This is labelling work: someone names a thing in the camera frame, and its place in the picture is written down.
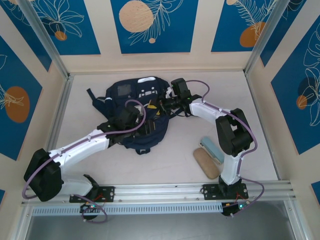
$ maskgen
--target backpack strap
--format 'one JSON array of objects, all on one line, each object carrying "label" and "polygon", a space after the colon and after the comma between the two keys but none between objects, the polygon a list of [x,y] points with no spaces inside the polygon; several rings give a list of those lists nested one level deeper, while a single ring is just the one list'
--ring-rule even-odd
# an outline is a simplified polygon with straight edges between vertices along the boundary
[{"label": "backpack strap", "polygon": [[148,154],[150,153],[150,148],[147,148],[147,149],[141,149],[141,150],[135,150],[135,152],[139,155],[143,155],[143,154]]},{"label": "backpack strap", "polygon": [[183,112],[182,109],[178,109],[177,111],[174,112],[174,114],[171,113],[170,119],[173,119],[174,117],[176,117],[178,114],[180,114],[180,113],[182,113],[182,112]]},{"label": "backpack strap", "polygon": [[92,105],[95,109],[97,109],[100,113],[102,113],[106,118],[108,118],[108,113],[106,110],[105,103],[102,101],[104,100],[104,97],[98,97],[96,98],[91,89],[86,90],[89,94],[90,98],[92,99]]}]

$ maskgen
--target beige wall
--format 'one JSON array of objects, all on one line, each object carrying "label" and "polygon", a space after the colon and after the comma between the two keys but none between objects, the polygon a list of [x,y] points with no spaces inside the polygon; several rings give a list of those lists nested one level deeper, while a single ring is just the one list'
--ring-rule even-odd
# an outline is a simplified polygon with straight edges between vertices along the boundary
[{"label": "beige wall", "polygon": [[320,144],[298,155],[271,87],[271,81],[319,14],[319,0],[307,0],[266,67],[264,68],[259,60],[249,74],[249,83],[277,169],[282,179],[291,180],[299,205],[315,239],[320,239],[320,206],[311,189],[311,183],[320,180]]},{"label": "beige wall", "polygon": [[18,160],[0,154],[0,189],[6,192],[0,208],[0,239],[5,240],[19,217],[23,175],[34,151],[46,145],[65,81],[53,64],[49,72],[44,69],[1,7],[0,23],[1,37],[42,86]]},{"label": "beige wall", "polygon": [[111,2],[84,0],[101,55],[69,55],[61,58],[71,73],[243,69],[250,51],[211,53],[224,1],[198,1],[190,53],[121,54]]}]

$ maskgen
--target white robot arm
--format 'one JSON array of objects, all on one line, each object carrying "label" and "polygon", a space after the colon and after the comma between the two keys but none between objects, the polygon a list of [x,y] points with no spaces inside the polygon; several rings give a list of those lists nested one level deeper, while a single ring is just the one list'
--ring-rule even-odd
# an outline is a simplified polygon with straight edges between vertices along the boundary
[{"label": "white robot arm", "polygon": [[[158,105],[159,109],[167,114],[170,114],[172,109],[181,109],[185,113],[216,124],[219,144],[225,152],[224,167],[219,178],[219,184],[221,184],[221,191],[225,191],[224,196],[228,196],[226,193],[228,189],[241,183],[239,178],[241,156],[244,151],[249,149],[253,140],[250,134],[236,124],[235,120],[226,113],[232,113],[248,125],[243,112],[240,109],[229,111],[210,107],[210,104],[203,102],[200,96],[191,96],[183,78],[176,79],[171,84],[177,96],[157,99],[154,105]],[[139,113],[135,113],[133,117],[132,115],[130,116],[130,123],[132,123],[132,126],[136,125]],[[237,129],[233,130],[231,125],[237,126]],[[73,165],[88,156],[103,151],[128,136],[125,134],[108,136],[107,132],[112,132],[113,130],[113,126],[106,122],[87,136],[67,146],[50,152],[39,149],[31,159],[24,175],[24,180],[28,181],[39,166],[54,157],[53,161],[39,171],[29,184],[37,197],[44,202],[52,199],[57,194],[86,196],[92,190],[93,185],[97,183],[88,175],[70,175],[68,171]]]},{"label": "white robot arm", "polygon": [[[218,119],[219,117],[226,116],[225,113],[222,113],[221,111],[209,107],[208,105],[203,103],[200,98],[194,100],[189,105],[189,107],[190,112],[193,116],[205,119],[211,124],[216,124],[216,119]],[[237,171],[241,154],[242,152],[240,152],[237,156],[225,154],[221,178],[227,185],[232,185],[240,179]]]}]

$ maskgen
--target white leaf drawing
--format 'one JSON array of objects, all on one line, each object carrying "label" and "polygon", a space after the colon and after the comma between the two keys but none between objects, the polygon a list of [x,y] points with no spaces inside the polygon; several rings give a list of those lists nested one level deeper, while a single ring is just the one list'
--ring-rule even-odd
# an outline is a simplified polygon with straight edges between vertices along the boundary
[{"label": "white leaf drawing", "polygon": [[20,7],[17,4],[14,4],[9,0],[1,0],[1,1],[3,2],[3,5],[5,5],[5,7],[10,10],[11,14],[16,19],[23,22],[25,25],[30,26],[28,20],[26,19],[25,15],[22,13]]},{"label": "white leaf drawing", "polygon": [[[6,55],[0,54],[0,70],[5,66],[7,57],[8,56]],[[3,109],[6,105],[10,106],[10,104],[23,106],[23,99],[24,97],[16,98],[14,96],[11,96],[3,89],[0,84],[0,109]]]},{"label": "white leaf drawing", "polygon": [[303,2],[304,2],[304,0],[296,0],[296,1],[291,0],[288,3],[288,5],[286,6],[286,8],[282,14],[282,17],[285,20],[287,20],[289,12],[290,11],[292,11],[292,12],[298,11],[300,9],[300,7],[302,6]]},{"label": "white leaf drawing", "polygon": [[240,17],[246,21],[249,27],[254,29],[255,39],[261,33],[261,23],[270,15],[278,0],[264,0],[262,7],[258,8],[255,0],[236,0],[233,3],[238,9]]},{"label": "white leaf drawing", "polygon": [[0,55],[0,70],[4,67],[4,65],[6,64],[6,60],[7,60],[7,56],[1,54]]},{"label": "white leaf drawing", "polygon": [[308,86],[301,94],[304,98],[299,98],[298,108],[310,107],[310,126],[314,127],[320,123],[320,71],[315,67],[308,67],[305,70],[308,79]]},{"label": "white leaf drawing", "polygon": [[[24,14],[18,5],[8,0],[0,0],[11,11],[12,15],[24,24],[29,26]],[[77,26],[84,21],[85,16],[75,11],[69,10],[69,0],[34,0],[30,2],[45,26],[49,26],[47,31],[52,31],[54,35],[57,31],[70,33],[82,37],[83,33]]]},{"label": "white leaf drawing", "polygon": [[311,35],[304,54],[303,64],[305,67],[317,67],[320,63],[320,24]]},{"label": "white leaf drawing", "polygon": [[[179,3],[174,7],[173,3],[176,1],[178,0],[140,0],[140,2],[145,3],[148,9],[151,10],[153,23],[148,29],[144,31],[131,32],[131,36],[129,37],[129,39],[132,39],[132,42],[130,46],[139,41],[146,42],[150,39],[156,40],[161,35],[161,33],[166,30],[166,26],[170,27],[171,21],[169,14],[177,10],[183,4],[184,0],[179,0]],[[137,25],[143,26],[143,16],[145,14],[147,14],[145,10],[137,13]]]}]

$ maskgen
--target orange circle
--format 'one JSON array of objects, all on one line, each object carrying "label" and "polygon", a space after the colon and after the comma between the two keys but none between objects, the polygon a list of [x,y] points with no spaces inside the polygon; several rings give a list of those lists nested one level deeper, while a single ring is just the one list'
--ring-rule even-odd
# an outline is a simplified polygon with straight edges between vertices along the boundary
[{"label": "orange circle", "polygon": [[298,96],[296,100],[296,105],[301,110],[305,109],[307,106],[307,98],[303,95]]},{"label": "orange circle", "polygon": [[128,1],[119,11],[119,20],[125,30],[140,33],[154,23],[151,9],[140,0]]},{"label": "orange circle", "polygon": [[58,39],[60,41],[67,40],[67,35],[63,31],[56,31],[54,33],[54,36],[56,37],[56,39]]},{"label": "orange circle", "polygon": [[228,5],[233,5],[237,2],[238,0],[226,0],[226,4]]},{"label": "orange circle", "polygon": [[[23,99],[19,101],[20,104],[17,104],[14,101],[10,101],[10,96],[16,100],[20,98]],[[23,123],[27,119],[30,111],[28,93],[22,87],[12,86],[6,91],[4,98],[9,101],[5,104],[5,111],[8,117],[16,123]]]},{"label": "orange circle", "polygon": [[253,26],[249,26],[246,30],[242,32],[240,36],[240,45],[244,48],[254,47],[265,25],[266,25],[265,22],[258,22]]}]

